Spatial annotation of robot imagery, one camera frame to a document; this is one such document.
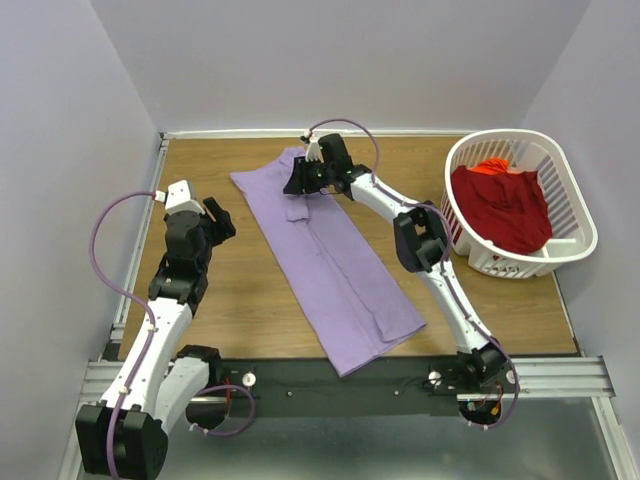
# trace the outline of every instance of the laundry basket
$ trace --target laundry basket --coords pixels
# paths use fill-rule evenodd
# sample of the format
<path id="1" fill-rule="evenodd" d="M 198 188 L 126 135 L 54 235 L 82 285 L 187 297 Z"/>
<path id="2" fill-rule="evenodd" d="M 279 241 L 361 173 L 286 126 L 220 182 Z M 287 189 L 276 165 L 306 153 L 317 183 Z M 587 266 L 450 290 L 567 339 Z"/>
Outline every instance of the laundry basket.
<path id="1" fill-rule="evenodd" d="M 451 188 L 451 174 L 460 165 L 475 167 L 491 157 L 503 158 L 519 171 L 537 171 L 553 238 L 530 255 L 511 253 L 484 240 L 463 218 Z M 531 130 L 486 130 L 461 139 L 449 152 L 445 166 L 442 211 L 450 222 L 453 249 L 469 256 L 469 265 L 487 275 L 528 278 L 545 275 L 560 265 L 586 258 L 598 234 L 560 146 Z"/>

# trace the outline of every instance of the gray floor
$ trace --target gray floor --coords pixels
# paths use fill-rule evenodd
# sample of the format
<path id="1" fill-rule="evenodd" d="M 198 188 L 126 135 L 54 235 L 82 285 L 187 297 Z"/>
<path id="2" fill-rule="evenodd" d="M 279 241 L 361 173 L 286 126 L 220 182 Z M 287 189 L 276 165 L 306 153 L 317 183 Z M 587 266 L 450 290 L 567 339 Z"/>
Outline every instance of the gray floor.
<path id="1" fill-rule="evenodd" d="M 616 478 L 589 399 L 524 400 L 489 432 L 428 416 L 261 419 L 231 439 L 177 425 L 170 442 L 161 480 Z"/>

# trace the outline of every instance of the folded cloth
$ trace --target folded cloth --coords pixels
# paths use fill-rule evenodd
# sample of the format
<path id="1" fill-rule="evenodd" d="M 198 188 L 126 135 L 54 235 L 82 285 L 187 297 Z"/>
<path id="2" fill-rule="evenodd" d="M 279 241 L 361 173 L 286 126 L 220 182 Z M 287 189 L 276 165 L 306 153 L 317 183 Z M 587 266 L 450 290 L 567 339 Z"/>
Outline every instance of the folded cloth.
<path id="1" fill-rule="evenodd" d="M 338 375 L 425 326 L 382 261 L 331 195 L 282 193 L 301 148 L 231 174 Z"/>
<path id="2" fill-rule="evenodd" d="M 460 166 L 451 189 L 471 228 L 503 250 L 529 255 L 553 234 L 537 172 L 487 174 Z"/>

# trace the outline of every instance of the cable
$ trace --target cable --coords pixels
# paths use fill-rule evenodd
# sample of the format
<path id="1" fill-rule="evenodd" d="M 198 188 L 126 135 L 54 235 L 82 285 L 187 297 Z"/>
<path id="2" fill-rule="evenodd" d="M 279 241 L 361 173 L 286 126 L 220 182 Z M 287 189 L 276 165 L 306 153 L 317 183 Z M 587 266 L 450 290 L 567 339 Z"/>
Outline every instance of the cable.
<path id="1" fill-rule="evenodd" d="M 104 221 L 107 214 L 111 211 L 111 209 L 113 209 L 116 205 L 124 202 L 125 200 L 128 200 L 133 197 L 154 198 L 155 193 L 146 192 L 146 191 L 133 192 L 127 195 L 123 195 L 122 197 L 119 197 L 113 202 L 111 202 L 98 216 L 98 220 L 96 220 L 96 223 L 93 226 L 93 230 L 91 231 L 91 238 L 89 239 L 89 259 L 91 260 L 91 267 L 93 268 L 93 271 L 96 273 L 98 278 L 102 281 L 102 283 L 104 283 L 107 287 L 109 287 L 114 292 L 117 292 L 120 295 L 123 295 L 126 298 L 141 305 L 142 308 L 144 308 L 147 315 L 149 316 L 149 323 L 151 324 L 151 328 L 149 329 L 147 338 L 144 342 L 144 345 L 142 346 L 142 350 L 140 350 L 140 355 L 138 355 L 138 358 L 134 362 L 133 367 L 131 367 L 131 371 L 129 372 L 129 375 L 124 381 L 123 388 L 125 388 L 127 392 L 129 391 L 129 388 L 131 387 L 131 384 L 133 383 L 133 380 L 135 379 L 135 376 L 138 373 L 140 366 L 142 365 L 142 361 L 144 360 L 144 357 L 149 351 L 149 347 L 151 347 L 151 341 L 153 340 L 153 334 L 155 332 L 156 317 L 153 314 L 153 311 L 151 310 L 151 307 L 149 307 L 147 302 L 145 302 L 140 297 L 134 295 L 133 293 L 129 293 L 123 288 L 119 287 L 118 285 L 113 283 L 111 280 L 109 280 L 106 277 L 106 275 L 102 272 L 102 270 L 100 269 L 100 266 L 98 265 L 98 261 L 96 260 L 96 237 L 98 235 L 98 230 L 100 229 L 102 222 Z M 109 474 L 111 474 L 111 478 L 113 478 L 114 480 L 120 480 L 120 476 L 118 475 L 118 470 L 116 468 L 115 454 L 113 451 L 113 439 L 115 436 L 116 423 L 118 422 L 118 415 L 120 414 L 122 404 L 124 403 L 124 399 L 127 396 L 127 394 L 128 393 L 120 393 L 120 395 L 118 396 L 118 399 L 116 400 L 116 404 L 113 407 L 113 410 L 111 411 L 111 417 L 109 418 L 109 426 L 107 428 L 107 465 L 109 466 Z"/>
<path id="2" fill-rule="evenodd" d="M 514 408 L 516 406 L 516 403 L 518 403 L 518 398 L 519 398 L 519 395 L 520 395 L 520 379 L 518 377 L 518 373 L 516 372 L 516 367 L 515 367 L 515 365 L 513 363 L 513 360 L 511 359 L 509 354 L 507 354 L 507 352 L 502 348 L 502 346 L 500 346 L 500 344 L 491 335 L 489 335 L 487 332 L 485 332 L 484 329 L 480 328 L 476 324 L 476 322 L 474 322 L 471 319 L 471 314 L 469 314 L 467 309 L 464 307 L 464 304 L 462 303 L 462 300 L 460 299 L 460 297 L 456 293 L 455 288 L 453 287 L 453 284 L 451 283 L 451 280 L 449 279 L 449 276 L 445 272 L 444 263 L 447 260 L 449 260 L 450 254 L 451 254 L 451 249 L 452 249 L 452 246 L 453 246 L 453 235 L 452 235 L 452 232 L 451 232 L 451 227 L 449 226 L 449 221 L 447 220 L 445 215 L 438 208 L 434 207 L 433 205 L 427 205 L 427 204 L 424 204 L 424 203 L 405 202 L 403 199 L 399 198 L 394 193 L 392 193 L 389 190 L 387 190 L 386 188 L 382 187 L 376 181 L 377 180 L 376 172 L 378 170 L 378 167 L 380 166 L 380 156 L 381 156 L 380 155 L 380 146 L 378 145 L 378 141 L 373 136 L 373 134 L 366 127 L 360 125 L 358 122 L 355 122 L 353 120 L 349 120 L 347 118 L 331 118 L 331 119 L 328 119 L 328 120 L 323 120 L 321 122 L 316 123 L 311 128 L 309 128 L 308 137 L 311 137 L 311 133 L 313 133 L 313 130 L 315 130 L 316 128 L 318 128 L 318 127 L 320 127 L 322 125 L 326 125 L 327 123 L 333 123 L 333 122 L 344 122 L 344 123 L 349 123 L 351 125 L 355 125 L 356 127 L 360 128 L 371 139 L 371 142 L 373 142 L 373 145 L 374 145 L 375 150 L 376 150 L 376 159 L 375 159 L 375 162 L 373 164 L 372 171 L 371 171 L 371 179 L 372 179 L 372 182 L 373 182 L 373 186 L 377 190 L 379 190 L 383 194 L 387 195 L 387 197 L 391 198 L 392 200 L 394 200 L 396 202 L 399 202 L 403 206 L 420 207 L 420 208 L 423 208 L 425 210 L 431 211 L 431 212 L 435 213 L 436 215 L 438 215 L 438 217 L 442 221 L 442 225 L 443 225 L 444 231 L 445 231 L 445 237 L 446 237 L 445 240 L 446 240 L 446 242 L 445 242 L 444 252 L 442 254 L 442 257 L 440 258 L 440 273 L 442 274 L 442 277 L 444 278 L 444 281 L 445 281 L 445 283 L 447 285 L 447 288 L 451 292 L 451 295 L 452 295 L 454 301 L 458 305 L 458 308 L 460 309 L 460 312 L 464 316 L 464 319 L 467 321 L 467 323 L 471 324 L 471 326 L 473 327 L 473 329 L 476 332 L 478 332 L 485 340 L 487 340 L 489 343 L 491 343 L 491 345 L 493 345 L 493 347 L 495 347 L 496 350 L 498 350 L 498 352 L 500 352 L 500 354 L 504 357 L 506 362 L 509 364 L 509 367 L 511 368 L 511 371 L 513 372 L 515 391 L 514 391 L 514 395 L 513 395 L 513 401 L 511 402 L 511 405 L 509 406 L 509 409 L 507 410 L 505 415 L 501 416 L 501 418 L 496 423 L 494 423 L 492 425 L 478 425 L 478 426 L 483 427 L 483 428 L 486 429 L 486 428 L 495 428 L 495 427 L 498 427 L 498 426 L 502 425 L 511 416 L 511 414 L 513 413 L 513 410 L 514 410 Z"/>
<path id="3" fill-rule="evenodd" d="M 206 428 L 202 428 L 201 426 L 195 423 L 192 424 L 191 427 L 197 430 L 200 430 L 205 435 L 209 435 L 211 437 L 232 437 L 234 435 L 239 434 L 240 432 L 245 430 L 249 425 L 251 425 L 256 416 L 256 401 L 253 398 L 253 395 L 251 395 L 251 392 L 246 388 L 241 387 L 240 385 L 223 384 L 223 385 L 217 385 L 215 387 L 205 388 L 204 390 L 201 390 L 200 392 L 198 392 L 198 395 L 204 395 L 206 393 L 221 392 L 221 391 L 231 391 L 231 390 L 238 390 L 239 392 L 243 393 L 245 397 L 249 399 L 249 415 L 247 416 L 247 419 L 242 425 L 240 425 L 238 428 L 234 430 L 229 430 L 228 432 L 217 432 L 215 430 L 208 430 Z"/>

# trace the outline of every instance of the red garment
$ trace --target red garment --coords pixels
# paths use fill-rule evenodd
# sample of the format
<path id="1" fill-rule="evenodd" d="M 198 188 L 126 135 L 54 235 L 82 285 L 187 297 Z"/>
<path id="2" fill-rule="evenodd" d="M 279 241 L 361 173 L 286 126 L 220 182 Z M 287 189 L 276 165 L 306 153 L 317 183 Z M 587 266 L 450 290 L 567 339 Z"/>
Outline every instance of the red garment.
<path id="1" fill-rule="evenodd" d="M 487 175 L 458 167 L 451 187 L 465 220 L 503 250 L 528 255 L 551 238 L 551 222 L 537 172 Z"/>

